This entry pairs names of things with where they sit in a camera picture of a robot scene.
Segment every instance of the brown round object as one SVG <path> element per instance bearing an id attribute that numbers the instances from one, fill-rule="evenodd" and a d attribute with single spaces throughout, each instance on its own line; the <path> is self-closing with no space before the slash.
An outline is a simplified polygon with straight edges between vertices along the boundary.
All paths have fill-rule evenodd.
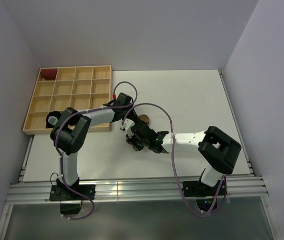
<path id="1" fill-rule="evenodd" d="M 150 118 L 146 114 L 139 115 L 138 118 L 143 122 L 146 122 L 147 125 L 150 124 Z"/>

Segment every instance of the black mounting plate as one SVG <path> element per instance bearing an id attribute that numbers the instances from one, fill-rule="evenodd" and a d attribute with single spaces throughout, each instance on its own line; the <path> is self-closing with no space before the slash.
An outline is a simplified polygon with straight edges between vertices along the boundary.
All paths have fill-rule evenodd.
<path id="1" fill-rule="evenodd" d="M 184 181 L 183 182 L 183 192 L 185 197 L 198 197 L 204 198 L 206 196 L 214 196 L 220 180 L 214 187 L 209 187 L 202 184 L 199 181 Z M 225 185 L 222 184 L 222 187 L 218 193 L 218 196 L 223 196 L 225 193 Z"/>
<path id="2" fill-rule="evenodd" d="M 88 196 L 91 200 L 93 200 L 95 196 L 95 187 L 96 185 L 94 184 L 80 184 L 78 185 L 78 188 L 76 189 L 76 191 L 78 191 L 79 193 L 85 196 Z M 58 189 L 57 185 L 53 185 L 51 188 L 50 201 L 52 202 L 70 201 L 70 200 L 76 201 L 76 200 L 81 200 L 81 199 L 82 197 L 77 194 L 75 194 L 72 199 L 64 197 L 61 194 L 61 191 Z"/>

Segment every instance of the wooden divided box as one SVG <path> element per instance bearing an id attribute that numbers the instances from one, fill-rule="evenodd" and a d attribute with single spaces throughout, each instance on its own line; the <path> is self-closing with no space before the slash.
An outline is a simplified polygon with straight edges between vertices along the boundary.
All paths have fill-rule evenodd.
<path id="1" fill-rule="evenodd" d="M 52 111 L 98 108 L 111 99 L 111 66 L 42 68 L 38 74 L 23 131 L 28 135 L 49 134 L 46 116 Z M 90 128 L 90 132 L 111 130 L 110 123 Z"/>

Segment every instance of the gray floor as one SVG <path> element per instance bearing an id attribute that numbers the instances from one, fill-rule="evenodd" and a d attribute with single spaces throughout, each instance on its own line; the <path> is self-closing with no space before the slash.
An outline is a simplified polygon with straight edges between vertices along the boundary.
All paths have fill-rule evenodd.
<path id="1" fill-rule="evenodd" d="M 6 240 L 268 240 L 272 239 L 259 197 L 231 198 L 206 219 L 180 200 L 96 204 L 84 220 L 60 218 L 59 206 L 16 205 Z"/>

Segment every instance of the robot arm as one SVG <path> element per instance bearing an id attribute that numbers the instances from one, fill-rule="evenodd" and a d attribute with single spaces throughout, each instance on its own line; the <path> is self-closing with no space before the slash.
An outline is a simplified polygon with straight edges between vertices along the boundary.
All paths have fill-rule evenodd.
<path id="1" fill-rule="evenodd" d="M 126 106 L 131 100 L 130 96 L 120 93 L 106 106 Z M 77 153 L 85 141 L 89 127 L 122 120 L 131 107 L 106 108 L 101 111 L 79 114 L 68 122 L 69 125 L 75 126 L 73 130 L 67 126 L 62 129 L 58 145 L 64 154 L 63 177 L 71 188 L 79 184 Z M 51 139 L 54 142 L 62 123 L 76 112 L 75 109 L 69 107 L 62 113 L 51 132 Z M 148 147 L 155 153 L 169 153 L 172 149 L 172 133 L 168 131 L 155 132 L 147 123 L 138 118 L 134 110 L 130 111 L 123 124 L 120 125 L 120 129 L 126 132 L 126 142 L 139 151 Z M 208 130 L 196 133 L 176 133 L 174 136 L 176 151 L 199 151 L 208 161 L 208 166 L 200 179 L 202 184 L 212 188 L 222 175 L 233 172 L 241 146 L 217 127 L 210 126 Z M 63 184 L 61 175 L 58 184 Z"/>

